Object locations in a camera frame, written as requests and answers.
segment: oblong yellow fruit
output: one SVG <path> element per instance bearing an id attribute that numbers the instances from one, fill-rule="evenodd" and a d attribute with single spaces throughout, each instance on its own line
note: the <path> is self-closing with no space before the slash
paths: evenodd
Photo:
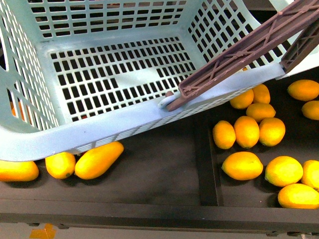
<path id="1" fill-rule="evenodd" d="M 26 182 L 39 176 L 39 169 L 35 162 L 7 162 L 0 160 L 0 181 Z"/>
<path id="2" fill-rule="evenodd" d="M 264 84 L 260 84 L 253 88 L 254 99 L 253 103 L 265 103 L 269 104 L 270 102 L 270 93 Z"/>
<path id="3" fill-rule="evenodd" d="M 291 83 L 287 91 L 296 100 L 311 101 L 319 95 L 319 83 L 313 80 L 298 80 Z"/>
<path id="4" fill-rule="evenodd" d="M 88 150 L 75 164 L 75 175 L 93 179 L 104 174 L 124 151 L 123 145 L 112 142 Z"/>
<path id="5" fill-rule="evenodd" d="M 290 156 L 276 157 L 266 166 L 265 179 L 278 187 L 297 183 L 302 176 L 302 165 Z"/>
<path id="6" fill-rule="evenodd" d="M 275 146 L 286 133 L 284 122 L 278 118 L 264 118 L 259 124 L 259 142 L 265 146 Z"/>
<path id="7" fill-rule="evenodd" d="M 303 163 L 303 170 L 301 182 L 319 192 L 319 161 L 307 160 Z"/>
<path id="8" fill-rule="evenodd" d="M 256 122 L 261 122 L 264 118 L 274 117 L 275 114 L 275 109 L 270 104 L 265 103 L 253 103 L 246 110 L 246 115 L 254 118 Z"/>
<path id="9" fill-rule="evenodd" d="M 235 98 L 232 98 L 229 103 L 233 108 L 243 110 L 253 102 L 253 99 L 254 92 L 252 89 L 249 89 L 248 91 L 236 96 Z"/>
<path id="10" fill-rule="evenodd" d="M 318 209 L 319 193 L 305 184 L 290 184 L 280 190 L 278 202 L 283 208 Z"/>
<path id="11" fill-rule="evenodd" d="M 257 122 L 248 116 L 239 117 L 235 124 L 236 142 L 243 148 L 253 147 L 259 139 L 259 127 Z"/>
<path id="12" fill-rule="evenodd" d="M 302 107 L 303 115 L 311 120 L 319 120 L 319 101 L 309 101 Z"/>
<path id="13" fill-rule="evenodd" d="M 45 158 L 48 173 L 56 179 L 65 179 L 74 173 L 75 156 L 68 152 L 58 153 Z"/>
<path id="14" fill-rule="evenodd" d="M 222 164 L 222 170 L 236 180 L 257 178 L 263 172 L 263 164 L 251 152 L 236 152 L 229 155 Z"/>
<path id="15" fill-rule="evenodd" d="M 213 139 L 217 147 L 229 149 L 236 140 L 234 127 L 227 121 L 219 121 L 213 128 Z"/>

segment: basket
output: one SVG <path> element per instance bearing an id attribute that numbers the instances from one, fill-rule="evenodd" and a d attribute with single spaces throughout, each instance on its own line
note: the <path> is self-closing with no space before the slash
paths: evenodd
<path id="1" fill-rule="evenodd" d="M 241 0 L 0 0 L 0 15 L 9 161 L 84 152 L 218 106 L 281 74 L 272 62 L 289 45 L 168 112 L 167 92 L 260 25 Z M 318 52 L 290 74 L 317 66 Z"/>

